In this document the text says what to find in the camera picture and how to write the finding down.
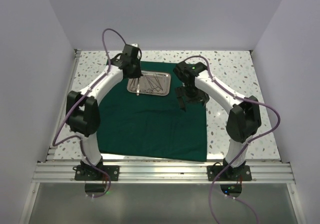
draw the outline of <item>robotic arm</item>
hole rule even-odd
[[[103,97],[123,79],[141,77],[140,59],[138,58],[139,50],[138,47],[125,45],[123,52],[112,59],[112,67],[107,77],[103,78],[106,75],[104,71],[94,80],[93,83],[102,78],[95,86],[89,85],[79,92],[71,91],[68,94],[67,113],[88,89],[91,90],[72,112],[67,124],[70,126],[71,131],[79,132],[84,136],[83,148],[86,158],[95,166],[102,164],[96,139],[96,131],[100,124],[98,105]],[[209,101],[209,96],[211,96],[229,114],[226,130],[231,139],[228,153],[223,160],[223,165],[228,165],[261,126],[259,106],[242,102],[227,94],[216,83],[212,82],[207,72],[207,66],[201,62],[194,65],[181,62],[175,66],[173,72],[183,82],[183,86],[175,90],[182,109],[186,109],[183,98],[186,99],[187,103],[202,103],[205,105]],[[215,79],[230,92],[244,98],[243,95],[237,93],[216,77]],[[254,96],[249,97],[249,99],[257,101]],[[232,177],[242,170],[245,165],[245,156],[246,150],[232,163],[226,172],[227,176]],[[82,157],[81,160],[81,166],[85,168],[89,166],[86,158]]]
[[[259,106],[248,102],[242,102],[234,96],[226,93],[210,78],[207,66],[199,62],[194,65],[181,62],[174,68],[174,73],[183,82],[182,87],[176,88],[175,92],[179,100],[181,109],[186,109],[183,97],[187,103],[202,103],[205,105],[209,97],[216,100],[229,115],[226,131],[230,136],[228,153],[223,160],[223,165],[227,166],[242,150],[248,140],[252,139],[258,128],[261,126],[261,116]],[[245,98],[237,93],[217,77],[215,80],[234,95]],[[256,97],[250,96],[248,99],[258,101]],[[247,149],[231,164],[226,171],[230,178],[237,176],[245,165]]]

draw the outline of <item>white robotic arm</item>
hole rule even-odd
[[[222,86],[224,86],[226,89],[228,89],[230,92],[235,93],[237,96],[244,98],[245,96],[242,94],[237,93],[232,88],[230,88],[228,85],[226,85],[224,82],[219,80],[217,77],[215,77],[215,80],[219,82]],[[234,105],[239,105],[241,103],[240,100],[235,99],[233,96],[226,93],[224,90],[222,90],[218,85],[216,85],[214,82],[212,82],[210,76],[208,75],[207,71],[202,71],[199,73],[199,76],[195,77],[194,79],[194,85],[198,89],[204,91],[207,93],[210,97],[212,97],[215,101],[220,104],[224,110],[227,112],[227,114],[230,113],[230,110],[233,108]],[[233,139],[230,139],[229,149],[228,153],[225,156],[227,163],[230,163],[233,158],[240,152],[240,150],[243,148],[245,143],[251,139],[252,136],[249,136],[244,143],[237,142]],[[232,164],[231,166],[233,168],[238,167],[242,165],[245,161],[246,157],[246,150],[239,156]]]
[[[89,165],[88,161],[97,166],[101,161],[101,153],[98,149],[97,130],[100,125],[99,104],[104,96],[119,82],[125,78],[141,77],[140,59],[138,58],[139,47],[125,45],[123,52],[118,54],[111,61],[111,68],[108,66],[88,86],[79,92],[71,91],[67,97],[66,113],[75,103],[86,95],[84,100],[72,111],[66,123],[71,131],[81,134],[83,151],[82,162]]]

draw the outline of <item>speckled countertop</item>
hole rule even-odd
[[[110,51],[112,58],[119,51]],[[231,88],[246,96],[255,95],[263,101],[255,69],[248,51],[143,51],[142,61],[178,63],[186,57],[202,55],[210,62],[211,71]],[[199,59],[191,59],[188,63],[197,63]],[[106,64],[103,51],[82,51],[73,80],[72,90],[79,91],[90,84],[102,72]],[[226,132],[228,115],[212,98],[206,105],[208,159],[223,159],[227,154],[229,136]],[[258,134],[271,128],[266,109],[261,107],[262,126]],[[72,135],[65,126],[58,140]],[[146,157],[119,156],[103,154],[105,159],[147,159]],[[276,141],[269,134],[254,141],[248,148],[247,159],[280,160]],[[76,140],[70,140],[60,145],[54,159],[80,159],[80,147]]]

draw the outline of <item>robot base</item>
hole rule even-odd
[[[103,165],[103,162],[99,162],[96,165],[97,168],[103,170],[110,176],[111,181],[117,181],[119,177],[119,169],[118,165]],[[80,165],[75,166],[73,170],[75,173],[74,180],[79,181],[95,181],[95,180],[105,180],[101,172],[95,170],[90,165],[85,164],[83,161],[80,162]]]
[[[217,162],[214,165],[206,167],[209,181],[213,181],[215,176],[218,175],[220,171],[222,171],[222,169],[225,167],[225,160],[223,161],[223,165],[217,165],[220,164],[219,162]],[[240,178],[241,181],[252,181],[250,167],[248,165],[245,165],[245,163],[237,168],[230,167],[230,169],[222,173],[218,181],[238,181]]]

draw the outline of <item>glass panel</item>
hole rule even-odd
[[[40,185],[30,219],[36,223],[213,223],[208,184],[113,183],[103,197],[86,197],[83,183]],[[245,205],[226,199],[215,186],[215,213],[222,223],[255,223]],[[297,223],[285,184],[244,184],[240,198],[249,203],[261,223]]]

